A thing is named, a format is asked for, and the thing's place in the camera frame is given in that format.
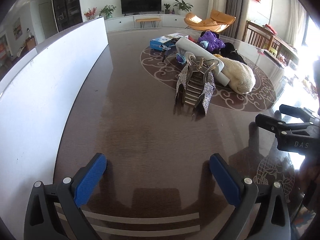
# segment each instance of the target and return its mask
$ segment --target blue gripper pad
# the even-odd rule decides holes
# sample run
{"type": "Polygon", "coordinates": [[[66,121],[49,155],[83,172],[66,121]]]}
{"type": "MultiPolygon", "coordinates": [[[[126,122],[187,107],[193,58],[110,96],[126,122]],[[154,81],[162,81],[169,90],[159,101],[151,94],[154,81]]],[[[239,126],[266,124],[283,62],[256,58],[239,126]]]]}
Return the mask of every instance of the blue gripper pad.
{"type": "Polygon", "coordinates": [[[239,174],[218,153],[211,155],[209,165],[210,171],[228,203],[238,207],[241,202],[241,194],[244,190],[244,185],[241,182],[239,174]]]}
{"type": "Polygon", "coordinates": [[[80,168],[73,177],[74,182],[71,190],[73,191],[73,200],[78,208],[88,202],[94,187],[98,184],[106,168],[106,157],[97,153],[87,166],[80,168]]]}

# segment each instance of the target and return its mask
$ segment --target potted plant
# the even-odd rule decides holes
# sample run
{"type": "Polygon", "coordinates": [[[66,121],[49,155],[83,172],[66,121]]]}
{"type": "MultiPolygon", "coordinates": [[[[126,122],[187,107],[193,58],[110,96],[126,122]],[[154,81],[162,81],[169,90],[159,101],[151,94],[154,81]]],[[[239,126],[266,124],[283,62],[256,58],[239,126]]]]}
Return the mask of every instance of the potted plant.
{"type": "Polygon", "coordinates": [[[94,14],[96,13],[97,8],[94,7],[92,10],[89,9],[89,11],[84,12],[84,15],[87,17],[87,20],[91,20],[94,18],[94,14]]]}
{"type": "Polygon", "coordinates": [[[178,11],[180,15],[186,15],[189,11],[191,11],[191,8],[193,7],[190,3],[185,3],[184,0],[181,0],[179,2],[178,0],[175,0],[174,7],[178,7],[178,11]]]}
{"type": "Polygon", "coordinates": [[[106,5],[101,11],[101,14],[104,14],[106,16],[106,19],[112,18],[112,13],[115,11],[116,6],[113,5],[106,5]]]}
{"type": "Polygon", "coordinates": [[[170,13],[171,4],[170,3],[164,3],[163,6],[165,7],[164,14],[169,14],[170,13]]]}

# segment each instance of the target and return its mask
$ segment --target television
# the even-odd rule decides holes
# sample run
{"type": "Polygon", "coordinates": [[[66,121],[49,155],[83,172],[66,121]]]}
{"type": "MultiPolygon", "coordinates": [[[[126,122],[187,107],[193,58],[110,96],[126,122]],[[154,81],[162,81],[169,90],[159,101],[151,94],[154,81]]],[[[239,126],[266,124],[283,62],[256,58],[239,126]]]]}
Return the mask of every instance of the television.
{"type": "Polygon", "coordinates": [[[121,0],[122,14],[161,11],[161,0],[121,0]]]}

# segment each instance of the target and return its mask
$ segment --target purple plush toy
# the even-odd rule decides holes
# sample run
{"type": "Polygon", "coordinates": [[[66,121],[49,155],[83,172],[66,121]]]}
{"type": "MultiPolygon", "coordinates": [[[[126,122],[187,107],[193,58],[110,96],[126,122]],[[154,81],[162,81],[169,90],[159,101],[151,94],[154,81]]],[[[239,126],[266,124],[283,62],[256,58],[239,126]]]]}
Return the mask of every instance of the purple plush toy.
{"type": "Polygon", "coordinates": [[[222,49],[225,47],[223,41],[217,39],[217,36],[211,31],[206,31],[203,36],[198,39],[198,41],[202,43],[204,48],[210,52],[214,51],[215,49],[222,49]]]}

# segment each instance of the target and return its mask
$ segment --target metal screw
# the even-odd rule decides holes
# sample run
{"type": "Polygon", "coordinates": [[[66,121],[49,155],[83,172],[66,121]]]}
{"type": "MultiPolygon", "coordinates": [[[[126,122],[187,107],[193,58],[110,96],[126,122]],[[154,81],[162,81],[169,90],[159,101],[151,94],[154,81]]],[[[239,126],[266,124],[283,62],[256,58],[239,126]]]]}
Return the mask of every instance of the metal screw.
{"type": "Polygon", "coordinates": [[[69,178],[69,177],[66,177],[66,178],[63,179],[63,183],[64,184],[68,184],[70,182],[71,182],[71,178],[69,178]]]}
{"type": "Polygon", "coordinates": [[[251,180],[250,178],[245,178],[245,179],[244,179],[244,182],[245,182],[246,184],[251,184],[251,183],[252,183],[252,180],[251,180]]]}
{"type": "Polygon", "coordinates": [[[35,183],[35,187],[40,187],[41,186],[41,181],[37,181],[36,183],[35,183]]]}
{"type": "Polygon", "coordinates": [[[275,182],[273,183],[273,185],[274,185],[276,188],[280,188],[280,187],[281,187],[281,184],[280,184],[279,182],[277,182],[277,181],[275,181],[275,182]]]}

